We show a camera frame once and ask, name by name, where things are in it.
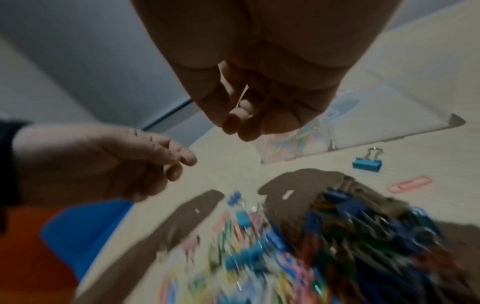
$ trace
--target binder clip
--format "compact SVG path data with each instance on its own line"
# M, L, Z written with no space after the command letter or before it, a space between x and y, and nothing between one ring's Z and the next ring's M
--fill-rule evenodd
M373 150L376 150L377 153L373 157L373 159L370 159L370 155ZM353 167L355 169L360 169L360 170L367 170L367 171L372 171L372 172L379 172L380 168L382 167L382 161L378 160L377 158L383 154L383 150L381 148L373 147L368 150L368 154L364 157L357 157L356 160L353 162Z

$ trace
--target wooden table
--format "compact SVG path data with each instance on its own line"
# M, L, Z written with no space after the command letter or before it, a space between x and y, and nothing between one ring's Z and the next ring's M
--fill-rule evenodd
M480 1L470 1L402 29L387 32L376 44L426 45L454 54L460 62L454 112L467 123L461 127L379 143L385 150L380 173L352 169L352 160L363 156L366 146L304 157L294 161L261 165L251 144L215 128L192 145L199 163L185 170L179 182L161 195L136 205L109 239L81 282L84 292L135 242L148 236L180 204L210 189L229 196L240 190L251 203L263 201L258 189L281 175L301 168L340 171L378 192L387 194L392 183L417 176L430 176L428 189L401 194L399 198L428 210L442 221L480 225ZM391 66L395 74L402 67ZM344 87L354 86L344 83ZM217 208L199 231L211 229ZM140 291L130 300L140 302Z

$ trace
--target desk surface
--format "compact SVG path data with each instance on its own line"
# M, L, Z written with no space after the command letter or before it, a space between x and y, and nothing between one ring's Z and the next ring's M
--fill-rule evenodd
M282 173L302 168L340 171L384 194L392 183L427 175L434 180L428 189L398 197L426 209L435 219L480 225L480 41L474 38L479 37L478 12L480 2L470 1L385 33L376 42L427 45L433 50L455 54L460 59L460 67L454 112L467 121L465 125L381 143L385 153L380 173L352 169L352 160L365 154L365 146L261 165L260 155L251 144L241 142L237 136L228 136L219 128L212 129L191 147L198 156L198 165L187 169L182 179L164 193L136 205L127 215L90 268L79 293L91 286L132 244L148 236L180 204L210 189L226 196L238 189L249 202L263 201L257 193L261 186ZM389 69L396 73L401 67ZM214 216L221 214L219 210L213 213ZM209 219L200 226L208 225Z

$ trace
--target black sleeve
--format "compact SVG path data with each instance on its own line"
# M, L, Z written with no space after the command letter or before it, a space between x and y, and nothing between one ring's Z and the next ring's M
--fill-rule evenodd
M25 126L25 122L0 121L0 233L4 232L7 218L5 207L20 204L20 193L15 178L15 169L12 160L12 143L17 132Z

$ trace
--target pink paper clip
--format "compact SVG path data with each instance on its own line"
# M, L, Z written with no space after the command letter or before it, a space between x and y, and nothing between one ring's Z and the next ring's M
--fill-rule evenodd
M430 185L433 182L434 181L428 176L421 176L393 184L392 186L388 187L388 191L391 193L402 193Z

